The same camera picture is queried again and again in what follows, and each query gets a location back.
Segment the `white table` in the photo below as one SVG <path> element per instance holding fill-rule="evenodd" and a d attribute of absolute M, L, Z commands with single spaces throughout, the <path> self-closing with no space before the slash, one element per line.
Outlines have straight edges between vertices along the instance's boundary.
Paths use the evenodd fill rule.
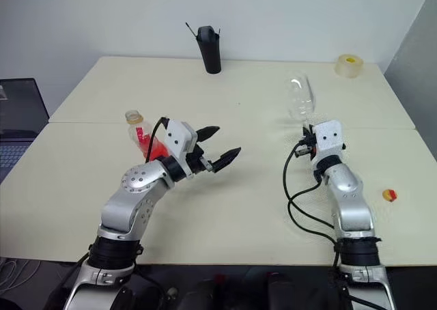
<path fill-rule="evenodd" d="M 208 154 L 216 157 L 239 145 L 242 152 L 218 174 L 181 181 L 158 202 L 142 239 L 140 264 L 332 263 L 332 245 L 298 230 L 287 217 L 282 167 L 300 129 L 285 129 L 286 115 L 245 115 L 233 126 L 225 115 L 217 117 L 223 131 L 204 143 Z M 201 122 L 191 124 L 200 128 Z M 87 250 L 101 207 L 125 170 L 143 160 L 126 129 L 69 123 L 43 130 L 0 186 L 0 256 L 76 261 Z M 344 137 L 345 161 L 362 177 L 376 214 L 381 260 L 436 265 L 437 164 L 420 136 L 408 129 L 353 128 Z M 309 159 L 293 160 L 290 192 L 313 184 Z M 395 189 L 399 199 L 383 200 L 386 188 Z M 299 204 L 329 218 L 324 187 Z"/>
<path fill-rule="evenodd" d="M 200 124 L 230 118 L 250 125 L 250 119 L 260 116 L 271 129 L 285 124 L 285 82 L 294 70 L 309 77 L 316 99 L 313 122 L 338 119 L 346 128 L 414 128 L 376 64 L 365 64 L 360 76 L 347 79 L 327 63 L 223 61 L 221 73 L 207 74 L 200 59 L 140 57 L 102 57 L 50 122 L 124 123 L 124 112 L 138 109 L 152 124 L 168 115 Z"/>

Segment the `laptop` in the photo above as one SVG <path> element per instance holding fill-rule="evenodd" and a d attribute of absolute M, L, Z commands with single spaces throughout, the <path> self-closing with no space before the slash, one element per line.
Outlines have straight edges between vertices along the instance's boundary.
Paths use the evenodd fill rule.
<path fill-rule="evenodd" d="M 35 79 L 0 79 L 0 183 L 47 123 Z"/>

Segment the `laptop keyboard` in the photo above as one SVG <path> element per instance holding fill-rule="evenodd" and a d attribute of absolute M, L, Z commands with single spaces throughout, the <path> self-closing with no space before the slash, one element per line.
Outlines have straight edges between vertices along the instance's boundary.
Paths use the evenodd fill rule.
<path fill-rule="evenodd" d="M 27 145 L 0 145 L 0 168 L 12 168 L 27 148 Z"/>

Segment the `tape roll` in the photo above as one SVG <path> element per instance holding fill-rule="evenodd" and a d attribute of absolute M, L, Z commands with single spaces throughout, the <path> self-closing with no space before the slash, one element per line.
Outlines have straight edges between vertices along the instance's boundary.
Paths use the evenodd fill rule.
<path fill-rule="evenodd" d="M 362 67 L 363 60 L 360 57 L 351 54 L 343 54 L 339 56 L 334 70 L 339 76 L 355 78 L 360 74 Z"/>

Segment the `black container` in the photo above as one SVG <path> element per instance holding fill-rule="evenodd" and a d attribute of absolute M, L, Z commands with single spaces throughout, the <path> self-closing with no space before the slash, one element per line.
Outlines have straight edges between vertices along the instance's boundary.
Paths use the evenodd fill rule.
<path fill-rule="evenodd" d="M 220 63 L 220 36 L 215 33 L 214 41 L 203 42 L 197 35 L 197 43 L 199 44 L 200 52 L 202 53 L 203 63 L 207 73 L 216 74 L 221 71 Z"/>

